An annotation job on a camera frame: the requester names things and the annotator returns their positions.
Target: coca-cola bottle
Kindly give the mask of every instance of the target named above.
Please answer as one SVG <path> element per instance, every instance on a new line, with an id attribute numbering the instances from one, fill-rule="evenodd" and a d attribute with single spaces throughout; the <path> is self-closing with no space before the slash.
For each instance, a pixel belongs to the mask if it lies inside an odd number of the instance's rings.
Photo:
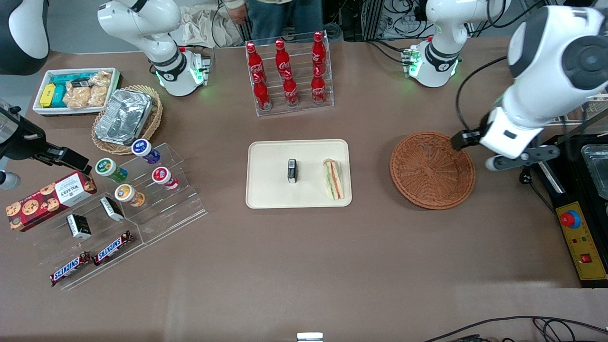
<path id="1" fill-rule="evenodd" d="M 325 103 L 325 81 L 321 69 L 315 67 L 313 70 L 313 81 L 311 82 L 311 91 L 313 92 L 313 104 L 320 107 Z"/>
<path id="2" fill-rule="evenodd" d="M 288 107 L 295 108 L 300 103 L 300 99 L 298 98 L 298 85 L 295 84 L 291 70 L 286 70 L 283 75 L 285 76 L 285 82 L 283 82 L 285 102 L 287 102 Z"/>
<path id="3" fill-rule="evenodd" d="M 317 31 L 314 33 L 313 42 L 313 68 L 319 68 L 321 74 L 325 74 L 325 45 L 323 44 L 323 32 Z"/>
<path id="4" fill-rule="evenodd" d="M 258 104 L 258 108 L 263 111 L 270 110 L 272 108 L 272 102 L 268 95 L 268 87 L 262 82 L 262 76 L 259 72 L 254 72 L 252 77 L 254 79 L 255 101 Z"/>
<path id="5" fill-rule="evenodd" d="M 264 63 L 260 54 L 255 50 L 253 42 L 247 43 L 247 65 L 249 66 L 249 72 L 253 75 L 254 72 L 260 74 L 264 82 L 266 82 L 266 73 L 264 72 Z"/>
<path id="6" fill-rule="evenodd" d="M 274 60 L 277 62 L 278 75 L 281 81 L 285 79 L 285 71 L 291 72 L 291 64 L 289 64 L 289 54 L 285 51 L 285 42 L 279 38 L 275 43 L 277 46 L 277 54 Z"/>

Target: hand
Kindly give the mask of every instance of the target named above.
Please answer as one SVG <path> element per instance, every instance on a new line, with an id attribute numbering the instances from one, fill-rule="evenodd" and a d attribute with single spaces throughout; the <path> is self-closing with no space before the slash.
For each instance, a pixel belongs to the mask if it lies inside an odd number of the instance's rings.
<path id="1" fill-rule="evenodd" d="M 247 7 L 242 5 L 235 9 L 228 9 L 228 14 L 235 24 L 243 25 L 245 23 L 245 18 L 247 17 Z"/>

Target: blue label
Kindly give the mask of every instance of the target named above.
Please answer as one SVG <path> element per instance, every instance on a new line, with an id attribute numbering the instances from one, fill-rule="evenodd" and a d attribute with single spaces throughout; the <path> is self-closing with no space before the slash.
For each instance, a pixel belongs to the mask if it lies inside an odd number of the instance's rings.
<path id="1" fill-rule="evenodd" d="M 148 161 L 148 164 L 156 164 L 157 162 L 159 162 L 159 160 L 161 160 L 161 154 L 157 150 L 152 148 L 150 153 L 148 153 L 148 155 L 144 156 L 143 158 Z"/>
<path id="2" fill-rule="evenodd" d="M 122 242 L 122 237 L 116 239 L 116 241 L 112 242 L 110 246 L 107 246 L 103 251 L 99 252 L 97 255 L 97 262 L 103 260 L 106 256 L 110 255 L 114 250 L 116 250 Z"/>
<path id="3" fill-rule="evenodd" d="M 148 143 L 145 142 L 144 140 L 138 140 L 133 145 L 133 152 L 142 153 L 143 151 L 146 150 L 146 148 L 148 148 Z"/>
<path id="4" fill-rule="evenodd" d="M 80 256 L 78 256 L 76 259 L 70 261 L 64 267 L 61 267 L 59 270 L 57 270 L 57 272 L 55 272 L 55 274 L 53 274 L 53 280 L 56 281 L 59 278 L 61 278 L 62 276 L 64 276 L 65 274 L 67 274 L 68 272 L 72 271 L 74 268 L 76 268 L 76 266 L 78 266 L 79 263 L 80 263 Z"/>

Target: brown woven basket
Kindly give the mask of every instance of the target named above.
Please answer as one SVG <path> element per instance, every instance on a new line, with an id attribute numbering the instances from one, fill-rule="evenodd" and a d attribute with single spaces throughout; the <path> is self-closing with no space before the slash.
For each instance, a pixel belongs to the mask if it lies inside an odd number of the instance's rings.
<path id="1" fill-rule="evenodd" d="M 143 126 L 143 129 L 142 129 L 143 134 L 141 136 L 141 138 L 150 140 L 150 138 L 152 137 L 152 134 L 154 134 L 154 132 L 156 131 L 158 126 L 161 124 L 161 117 L 162 117 L 161 98 L 158 96 L 158 93 L 154 89 L 150 88 L 149 86 L 135 85 L 135 86 L 128 86 L 124 89 L 144 92 L 145 94 L 148 94 L 152 97 L 152 99 L 154 101 L 153 106 L 152 106 L 152 111 L 150 112 L 150 115 L 148 116 L 148 119 L 146 120 L 146 123 Z M 101 149 L 103 151 L 110 152 L 113 155 L 126 156 L 126 155 L 132 154 L 130 146 L 123 146 L 123 145 L 119 145 L 119 144 L 113 144 L 111 142 L 101 141 L 101 140 L 97 139 L 97 137 L 95 136 L 95 125 L 97 125 L 97 123 L 102 118 L 103 113 L 105 113 L 105 111 L 106 111 L 106 107 L 104 106 L 102 108 L 102 111 L 99 112 L 99 115 L 95 118 L 95 122 L 93 123 L 93 129 L 91 131 L 91 136 L 93 137 L 93 142 L 95 143 L 95 146 L 99 147 L 99 149 Z"/>
<path id="2" fill-rule="evenodd" d="M 427 209 L 449 209 L 473 190 L 475 165 L 455 151 L 449 136 L 422 131 L 405 137 L 390 157 L 390 176 L 410 201 Z"/>

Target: red button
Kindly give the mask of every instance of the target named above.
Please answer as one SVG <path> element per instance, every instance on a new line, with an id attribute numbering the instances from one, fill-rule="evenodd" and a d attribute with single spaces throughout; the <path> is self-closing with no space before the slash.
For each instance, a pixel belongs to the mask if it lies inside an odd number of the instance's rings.
<path id="1" fill-rule="evenodd" d="M 591 262 L 591 256 L 589 254 L 581 254 L 581 262 L 582 263 Z"/>
<path id="2" fill-rule="evenodd" d="M 562 224 L 566 227 L 572 227 L 575 223 L 576 223 L 576 219 L 574 218 L 574 215 L 572 215 L 569 212 L 565 212 L 563 213 L 560 217 L 559 220 L 562 222 Z"/>

